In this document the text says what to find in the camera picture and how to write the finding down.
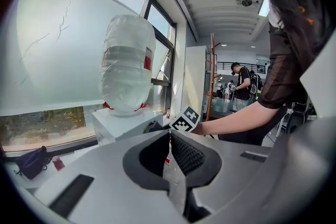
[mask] frosted glass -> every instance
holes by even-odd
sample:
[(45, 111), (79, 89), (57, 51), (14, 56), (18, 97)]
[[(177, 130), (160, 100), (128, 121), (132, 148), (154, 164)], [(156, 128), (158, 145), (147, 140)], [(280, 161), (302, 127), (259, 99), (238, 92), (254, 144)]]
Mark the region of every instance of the frosted glass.
[(0, 115), (98, 104), (107, 26), (136, 13), (117, 0), (16, 0), (0, 31)]

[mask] plastic wrap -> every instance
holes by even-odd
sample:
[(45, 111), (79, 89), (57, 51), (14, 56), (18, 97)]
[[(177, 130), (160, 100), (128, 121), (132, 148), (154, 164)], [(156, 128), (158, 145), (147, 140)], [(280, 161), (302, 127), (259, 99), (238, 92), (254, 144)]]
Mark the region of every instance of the plastic wrap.
[(148, 98), (155, 53), (153, 26), (133, 15), (111, 20), (99, 70), (99, 90), (116, 111), (137, 110)]

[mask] backpack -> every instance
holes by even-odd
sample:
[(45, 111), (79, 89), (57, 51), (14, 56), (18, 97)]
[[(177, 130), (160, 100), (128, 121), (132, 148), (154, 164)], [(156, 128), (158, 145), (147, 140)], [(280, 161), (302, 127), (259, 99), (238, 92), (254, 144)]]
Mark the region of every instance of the backpack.
[(247, 67), (242, 67), (242, 68), (246, 68), (246, 70), (247, 70), (248, 77), (249, 77), (249, 79), (250, 79), (250, 86), (248, 86), (247, 88), (248, 88), (248, 90), (250, 91), (250, 94), (254, 95), (254, 94), (257, 93), (257, 90), (258, 90), (258, 88), (257, 88), (257, 80), (255, 79), (254, 76), (253, 76), (253, 77), (251, 76), (251, 73), (250, 73), (250, 71), (247, 69)]
[(50, 163), (51, 158), (47, 158), (47, 149), (45, 146), (28, 152), (19, 157), (15, 163), (19, 167), (19, 171), (14, 171), (17, 175), (24, 174), (28, 179), (33, 179), (42, 170), (47, 169), (47, 164)]
[(257, 85), (258, 90), (261, 90), (261, 88), (263, 87), (263, 85), (262, 85), (262, 80), (261, 80), (260, 76), (258, 74), (254, 74), (254, 77), (255, 77), (255, 79), (257, 81), (256, 85)]

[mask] window sill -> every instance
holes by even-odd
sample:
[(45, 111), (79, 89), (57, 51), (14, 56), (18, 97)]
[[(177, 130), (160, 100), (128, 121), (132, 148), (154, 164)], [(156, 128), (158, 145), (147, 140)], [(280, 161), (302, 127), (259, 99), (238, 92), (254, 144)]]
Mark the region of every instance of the window sill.
[(93, 127), (82, 127), (70, 130), (64, 137), (52, 140), (45, 140), (37, 143), (2, 146), (5, 153), (32, 151), (42, 146), (47, 148), (57, 147), (76, 141), (86, 140), (95, 137), (96, 133)]

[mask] chair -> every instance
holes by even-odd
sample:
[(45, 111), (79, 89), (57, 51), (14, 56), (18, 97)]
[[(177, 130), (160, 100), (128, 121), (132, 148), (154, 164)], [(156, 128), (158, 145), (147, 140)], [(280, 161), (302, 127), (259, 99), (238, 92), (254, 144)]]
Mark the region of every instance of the chair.
[(235, 142), (240, 144), (250, 144), (261, 146), (264, 137), (270, 130), (285, 116), (287, 108), (282, 106), (274, 117), (265, 125), (254, 128), (249, 131), (232, 133), (232, 134), (219, 134), (218, 139), (228, 142)]

